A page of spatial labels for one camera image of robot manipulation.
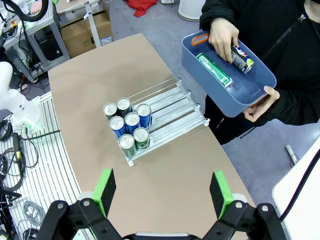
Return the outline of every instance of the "silver can top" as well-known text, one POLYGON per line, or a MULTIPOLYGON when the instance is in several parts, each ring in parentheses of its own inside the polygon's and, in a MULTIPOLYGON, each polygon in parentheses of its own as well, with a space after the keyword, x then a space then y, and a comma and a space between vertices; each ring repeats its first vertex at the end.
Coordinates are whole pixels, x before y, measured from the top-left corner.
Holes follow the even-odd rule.
POLYGON ((119 145, 122 149, 130 149, 135 144, 135 139, 130 134, 124 134, 119 139, 119 145))
POLYGON ((107 116, 112 116, 117 112, 117 105, 115 105, 114 103, 110 102, 107 103, 106 105, 104 105, 103 107, 103 112, 105 115, 107 116))
POLYGON ((125 118, 124 121, 127 125, 129 126, 135 126, 140 122, 140 117, 137 113, 135 112, 129 112, 125 118))
POLYGON ((126 97, 122 97, 116 102, 116 106, 120 110, 127 110, 130 107, 130 105, 130 100, 126 97))
POLYGON ((136 130, 134 130, 133 137, 137 142, 141 143, 149 138, 149 132, 144 127, 138 127, 136 130))
POLYGON ((136 113, 142 117, 149 116, 151 113, 151 107, 148 104, 142 103, 136 109, 136 113))
POLYGON ((114 116, 110 119, 109 125, 112 130, 119 130, 125 125, 125 121, 120 116, 114 116))

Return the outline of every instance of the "person's left hand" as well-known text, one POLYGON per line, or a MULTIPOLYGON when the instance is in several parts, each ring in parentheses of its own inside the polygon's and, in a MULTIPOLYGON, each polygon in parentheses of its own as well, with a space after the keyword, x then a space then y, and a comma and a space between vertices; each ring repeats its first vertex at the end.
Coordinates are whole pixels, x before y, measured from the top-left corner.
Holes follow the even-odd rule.
POLYGON ((243 111, 244 117, 253 123, 280 98, 280 93, 270 86, 264 86, 264 91, 269 94, 266 100, 262 100, 243 111))

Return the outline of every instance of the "red cloth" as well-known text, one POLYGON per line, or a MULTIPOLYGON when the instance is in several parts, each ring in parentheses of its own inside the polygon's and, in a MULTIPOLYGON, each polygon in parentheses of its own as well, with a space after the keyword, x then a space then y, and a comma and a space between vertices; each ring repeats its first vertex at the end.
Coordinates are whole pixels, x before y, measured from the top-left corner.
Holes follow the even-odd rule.
POLYGON ((147 9, 157 4, 157 0, 125 0, 129 7, 136 9, 133 14, 137 18, 146 14, 147 9))

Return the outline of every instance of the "soda can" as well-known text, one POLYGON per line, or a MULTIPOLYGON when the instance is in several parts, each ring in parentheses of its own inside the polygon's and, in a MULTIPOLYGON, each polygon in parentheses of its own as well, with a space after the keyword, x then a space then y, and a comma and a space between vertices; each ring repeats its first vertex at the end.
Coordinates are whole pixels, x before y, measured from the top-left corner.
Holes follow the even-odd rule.
POLYGON ((204 53, 200 53, 196 58, 209 70, 225 88, 231 87, 234 82, 222 69, 204 53))
POLYGON ((140 117, 135 112, 129 112, 125 118, 124 122, 126 125, 126 129, 128 130, 129 134, 134 134, 134 131, 140 127, 140 117))
POLYGON ((119 146, 128 158, 132 158, 137 153, 135 139, 129 134, 122 135, 119 139, 119 146))
POLYGON ((255 62, 236 45, 231 46, 232 63, 245 74, 250 71, 255 62))
POLYGON ((132 112, 132 105, 130 100, 126 97, 120 98, 116 102, 116 106, 118 108, 119 115, 123 118, 125 118, 128 113, 132 112))
POLYGON ((137 149, 146 149, 149 147, 149 132, 144 127, 139 127, 133 132, 135 146, 137 149))
POLYGON ((140 127, 147 128, 151 124, 151 107, 142 103, 136 109, 136 113, 140 116, 140 127))
POLYGON ((120 116, 114 116, 113 118, 111 118, 109 125, 116 139, 119 139, 122 135, 127 133, 125 121, 120 116))
POLYGON ((112 102, 107 103, 103 107, 103 113, 104 113, 106 119, 108 119, 109 121, 110 121, 110 119, 112 119, 114 116, 117 115, 117 110, 118 110, 117 105, 115 105, 112 102))

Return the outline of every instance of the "hand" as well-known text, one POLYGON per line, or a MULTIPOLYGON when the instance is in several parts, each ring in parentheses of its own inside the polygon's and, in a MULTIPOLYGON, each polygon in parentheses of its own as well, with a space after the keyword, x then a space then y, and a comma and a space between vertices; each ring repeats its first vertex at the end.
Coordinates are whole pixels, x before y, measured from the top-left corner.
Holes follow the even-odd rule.
POLYGON ((239 30, 228 20, 216 18, 211 23, 209 43, 220 57, 232 64, 231 42, 239 47, 239 30))
POLYGON ((270 86, 264 86, 264 91, 269 94, 266 100, 259 101, 243 111, 244 117, 253 123, 280 98, 280 93, 270 86))

